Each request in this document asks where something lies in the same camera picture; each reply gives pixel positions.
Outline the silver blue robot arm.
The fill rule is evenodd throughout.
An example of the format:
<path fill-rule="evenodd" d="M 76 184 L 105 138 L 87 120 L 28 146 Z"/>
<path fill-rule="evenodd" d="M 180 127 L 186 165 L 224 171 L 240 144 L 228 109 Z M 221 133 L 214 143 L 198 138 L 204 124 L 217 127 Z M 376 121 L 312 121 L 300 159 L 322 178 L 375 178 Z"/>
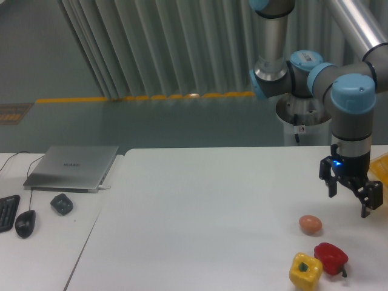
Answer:
<path fill-rule="evenodd" d="M 383 185 L 367 173 L 372 145 L 376 95 L 387 91 L 387 36 L 361 1 L 326 1 L 325 6 L 360 62 L 338 67 L 321 56 L 301 50 L 284 58 L 288 17 L 294 1 L 250 1 L 259 16 L 264 39 L 259 59 L 250 71 L 257 98 L 290 94 L 318 101 L 318 110 L 332 121 L 330 155 L 319 164 L 319 178 L 329 196 L 338 184 L 361 203 L 361 216 L 383 204 Z"/>

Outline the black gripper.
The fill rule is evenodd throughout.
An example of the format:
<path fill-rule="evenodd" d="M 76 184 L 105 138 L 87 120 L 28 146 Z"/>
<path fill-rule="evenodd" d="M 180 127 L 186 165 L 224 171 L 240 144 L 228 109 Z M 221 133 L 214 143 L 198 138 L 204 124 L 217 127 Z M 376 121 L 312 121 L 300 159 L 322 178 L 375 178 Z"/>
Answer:
<path fill-rule="evenodd" d="M 337 194 L 337 178 L 345 183 L 361 203 L 361 217 L 366 218 L 371 211 L 383 204 L 383 184 L 370 180 L 367 172 L 370 165 L 370 151 L 361 156 L 340 154 L 338 144 L 330 146 L 330 156 L 319 162 L 319 178 L 328 188 L 329 198 Z"/>

